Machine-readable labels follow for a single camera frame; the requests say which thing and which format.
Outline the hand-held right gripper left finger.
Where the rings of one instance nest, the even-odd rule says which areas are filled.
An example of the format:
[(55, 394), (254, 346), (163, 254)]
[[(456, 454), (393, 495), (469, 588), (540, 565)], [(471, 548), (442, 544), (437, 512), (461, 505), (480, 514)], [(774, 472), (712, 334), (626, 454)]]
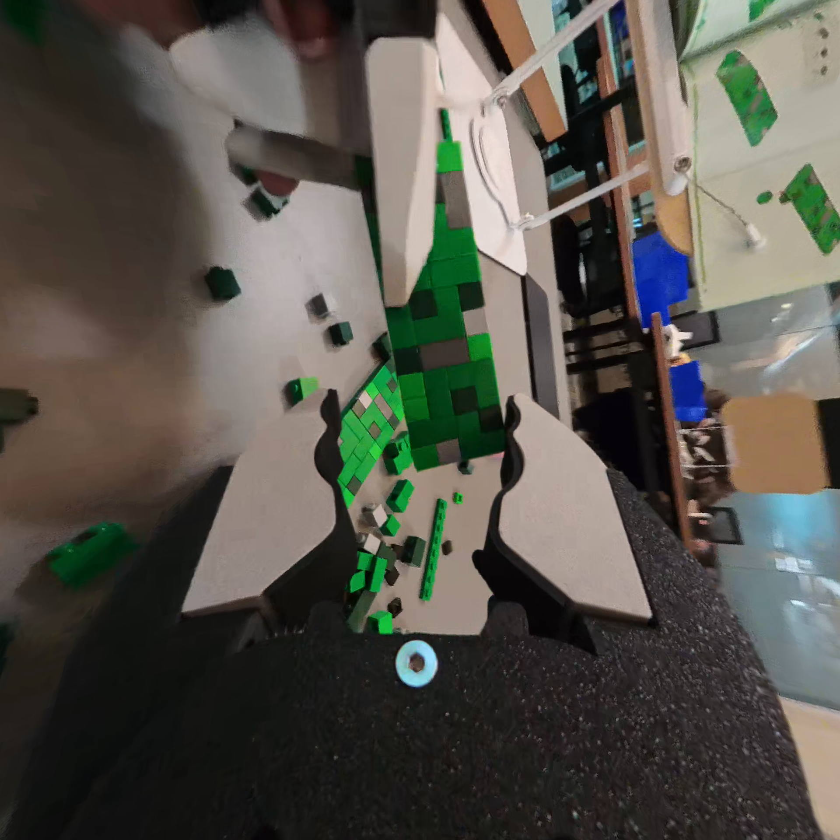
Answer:
[(258, 431), (233, 466), (182, 614), (256, 611), (301, 630), (320, 603), (341, 606), (356, 536), (340, 488), (339, 394), (322, 388)]

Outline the green mosaic tile panel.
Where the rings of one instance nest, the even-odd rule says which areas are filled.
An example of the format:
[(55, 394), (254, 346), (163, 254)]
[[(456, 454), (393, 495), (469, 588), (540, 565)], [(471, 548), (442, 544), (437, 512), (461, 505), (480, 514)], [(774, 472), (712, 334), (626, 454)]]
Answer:
[(342, 410), (339, 488), (348, 509), (404, 420), (393, 360), (380, 364)]

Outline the blue storage bin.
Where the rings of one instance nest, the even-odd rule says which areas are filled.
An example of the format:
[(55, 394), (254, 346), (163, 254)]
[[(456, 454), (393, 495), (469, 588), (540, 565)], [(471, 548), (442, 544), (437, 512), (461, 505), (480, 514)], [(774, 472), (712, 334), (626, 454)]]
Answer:
[(707, 416), (705, 385), (700, 363), (689, 360), (668, 369), (675, 418), (682, 424), (698, 424)]
[(640, 227), (632, 245), (634, 285), (640, 327), (650, 330), (653, 314), (671, 323), (670, 309), (688, 301), (689, 258), (678, 252), (658, 231), (656, 222)]

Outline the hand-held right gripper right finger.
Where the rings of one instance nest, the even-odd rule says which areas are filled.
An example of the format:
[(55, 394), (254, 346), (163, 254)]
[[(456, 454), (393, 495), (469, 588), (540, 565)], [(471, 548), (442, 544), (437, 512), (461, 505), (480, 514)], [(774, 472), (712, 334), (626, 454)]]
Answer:
[(500, 490), (472, 561), (491, 637), (549, 640), (598, 655), (601, 623), (655, 624), (607, 467), (530, 396), (507, 399)]

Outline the brick instruction booklet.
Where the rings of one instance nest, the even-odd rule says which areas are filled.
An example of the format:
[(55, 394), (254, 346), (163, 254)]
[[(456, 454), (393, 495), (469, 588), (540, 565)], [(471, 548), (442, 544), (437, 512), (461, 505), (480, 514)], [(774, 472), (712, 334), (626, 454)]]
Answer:
[(838, 2), (699, 2), (681, 58), (700, 305), (838, 281)]

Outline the grey wood-edged desk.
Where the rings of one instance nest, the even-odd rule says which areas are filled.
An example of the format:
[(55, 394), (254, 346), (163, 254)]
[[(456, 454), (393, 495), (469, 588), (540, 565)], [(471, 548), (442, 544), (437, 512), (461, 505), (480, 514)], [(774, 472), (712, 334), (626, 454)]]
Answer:
[[(483, 1), (489, 21), (511, 68), (516, 70), (555, 35), (551, 1)], [(561, 137), (567, 113), (560, 59), (546, 61), (522, 85), (520, 91), (546, 141)]]

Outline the person's left hand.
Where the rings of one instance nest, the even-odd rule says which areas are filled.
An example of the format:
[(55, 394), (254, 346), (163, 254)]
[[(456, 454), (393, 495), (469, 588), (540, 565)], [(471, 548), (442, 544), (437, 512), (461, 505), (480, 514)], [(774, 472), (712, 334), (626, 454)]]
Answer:
[(333, 49), (339, 24), (324, 1), (260, 1), (260, 12), (281, 41), (304, 60), (320, 60)]

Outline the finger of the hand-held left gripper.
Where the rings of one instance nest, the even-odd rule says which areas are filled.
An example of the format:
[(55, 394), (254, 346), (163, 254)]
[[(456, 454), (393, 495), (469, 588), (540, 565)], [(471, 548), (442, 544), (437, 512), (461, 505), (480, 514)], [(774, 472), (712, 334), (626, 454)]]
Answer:
[(383, 37), (364, 60), (383, 300), (401, 308), (434, 240), (438, 54), (426, 38)]
[(255, 171), (355, 192), (362, 189), (355, 157), (363, 151), (363, 141), (352, 133), (326, 142), (243, 124), (227, 135), (225, 150), (231, 162)]

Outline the scattered small green bricks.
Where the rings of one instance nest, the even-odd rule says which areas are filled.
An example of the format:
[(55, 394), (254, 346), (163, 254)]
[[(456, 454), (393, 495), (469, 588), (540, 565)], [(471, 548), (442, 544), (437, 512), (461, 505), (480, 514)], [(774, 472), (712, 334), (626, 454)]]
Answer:
[(33, 608), (55, 543), (101, 521), (143, 531), (236, 448), (256, 370), (236, 362), (253, 282), (207, 257), (193, 184), (50, 179), (2, 205), (2, 623)]

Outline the large green brick plate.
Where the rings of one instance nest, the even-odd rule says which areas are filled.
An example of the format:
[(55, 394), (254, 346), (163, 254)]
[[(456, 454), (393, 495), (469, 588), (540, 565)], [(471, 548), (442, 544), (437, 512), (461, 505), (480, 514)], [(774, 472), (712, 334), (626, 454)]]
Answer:
[(506, 436), (465, 156), (439, 120), (433, 243), (408, 302), (385, 310), (418, 471), (499, 454)]

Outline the black desk strip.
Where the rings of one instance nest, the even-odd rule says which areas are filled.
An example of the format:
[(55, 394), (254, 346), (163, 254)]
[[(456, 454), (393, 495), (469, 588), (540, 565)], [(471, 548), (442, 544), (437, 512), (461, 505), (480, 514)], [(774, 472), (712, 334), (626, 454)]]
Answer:
[(532, 399), (560, 419), (550, 302), (546, 292), (530, 275), (521, 277), (521, 294)]

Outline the white book stand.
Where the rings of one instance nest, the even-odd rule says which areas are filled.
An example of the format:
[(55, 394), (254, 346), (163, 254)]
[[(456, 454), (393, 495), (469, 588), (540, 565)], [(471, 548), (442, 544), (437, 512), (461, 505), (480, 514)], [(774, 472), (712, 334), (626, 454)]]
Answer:
[(612, 189), (620, 189), (644, 173), (648, 173), (651, 178), (659, 220), (665, 218), (665, 210), (668, 208), (682, 207), (683, 215), (688, 216), (687, 200), (679, 199), (679, 195), (685, 192), (690, 182), (694, 160), (690, 149), (690, 119), (682, 94), (670, 2), (625, 2), (637, 98), (647, 149), (645, 163), (631, 171), (622, 171), (611, 181), (582, 194), (571, 203), (534, 217), (520, 213), (516, 189), (508, 189), (511, 181), (504, 181), (501, 172), (494, 169), (494, 164), (501, 159), (501, 145), (486, 146), (484, 143), (485, 138), (490, 137), (493, 118), (502, 111), (514, 93), (521, 89), (522, 83), (547, 60), (571, 46), (586, 30), (599, 26), (615, 5), (613, 1), (598, 1), (584, 7), (530, 59), (518, 69), (511, 70), (490, 93), (478, 100), (477, 116), (469, 125), (478, 173), (511, 231), (523, 232), (546, 224), (586, 200), (600, 197)]

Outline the long green brick plate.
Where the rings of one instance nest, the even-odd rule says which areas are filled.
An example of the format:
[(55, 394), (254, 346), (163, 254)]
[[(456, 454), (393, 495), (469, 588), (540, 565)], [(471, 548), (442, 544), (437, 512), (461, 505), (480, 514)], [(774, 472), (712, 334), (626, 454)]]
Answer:
[(429, 535), (429, 541), (427, 542), (423, 577), (419, 588), (419, 598), (422, 602), (430, 602), (433, 597), (438, 560), (444, 541), (447, 509), (448, 503), (446, 499), (438, 498), (434, 510), (432, 529)]

